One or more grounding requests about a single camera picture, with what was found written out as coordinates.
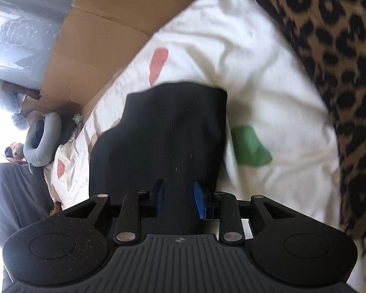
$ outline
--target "bed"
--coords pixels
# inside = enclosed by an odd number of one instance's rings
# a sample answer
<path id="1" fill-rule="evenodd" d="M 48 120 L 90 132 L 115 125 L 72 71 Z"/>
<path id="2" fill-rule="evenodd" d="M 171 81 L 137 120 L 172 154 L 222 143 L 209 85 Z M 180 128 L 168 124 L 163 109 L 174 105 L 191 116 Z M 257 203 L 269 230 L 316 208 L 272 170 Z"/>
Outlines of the bed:
<path id="1" fill-rule="evenodd" d="M 119 123 L 129 93 L 185 80 L 228 92 L 218 190 L 238 199 L 263 194 L 339 227 L 338 148 L 327 108 L 255 0 L 197 0 L 154 34 L 100 99 L 78 138 L 60 146 L 45 167 L 53 199 L 66 209 L 89 197 L 92 148 Z"/>

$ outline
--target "brown cardboard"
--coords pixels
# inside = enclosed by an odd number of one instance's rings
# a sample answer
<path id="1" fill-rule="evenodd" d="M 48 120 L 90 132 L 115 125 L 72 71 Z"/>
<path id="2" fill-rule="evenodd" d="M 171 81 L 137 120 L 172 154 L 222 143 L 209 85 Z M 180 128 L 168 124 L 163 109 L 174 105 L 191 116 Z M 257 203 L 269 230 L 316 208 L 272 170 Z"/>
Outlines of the brown cardboard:
<path id="1" fill-rule="evenodd" d="M 112 79 L 154 32 L 194 0 L 74 0 L 41 89 L 38 106 L 89 114 Z"/>
<path id="2" fill-rule="evenodd" d="M 31 97 L 26 97 L 26 99 L 24 99 L 24 102 L 22 104 L 22 110 L 21 110 L 21 114 L 26 117 L 30 112 L 32 112 L 33 110 L 36 110 L 36 107 L 38 105 L 38 100 L 31 98 Z"/>
<path id="3" fill-rule="evenodd" d="M 36 99 L 36 100 L 39 100 L 39 98 L 41 97 L 39 95 L 39 91 L 37 91 L 37 90 L 26 88 L 26 87 L 19 86 L 19 85 L 15 85 L 13 83 L 6 82 L 4 80 L 3 80 L 3 83 L 1 85 L 1 88 L 3 90 L 13 91 L 14 93 L 27 95 L 28 97 L 31 97 L 31 98 Z"/>

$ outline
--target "leopard print fabric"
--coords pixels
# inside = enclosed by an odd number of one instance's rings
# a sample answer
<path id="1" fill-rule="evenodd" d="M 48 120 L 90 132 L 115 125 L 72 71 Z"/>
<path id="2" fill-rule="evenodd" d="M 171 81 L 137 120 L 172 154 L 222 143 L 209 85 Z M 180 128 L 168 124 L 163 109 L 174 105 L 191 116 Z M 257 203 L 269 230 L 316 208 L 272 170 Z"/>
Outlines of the leopard print fabric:
<path id="1" fill-rule="evenodd" d="M 256 0 L 278 22 L 333 119 L 341 225 L 366 237 L 366 0 Z"/>

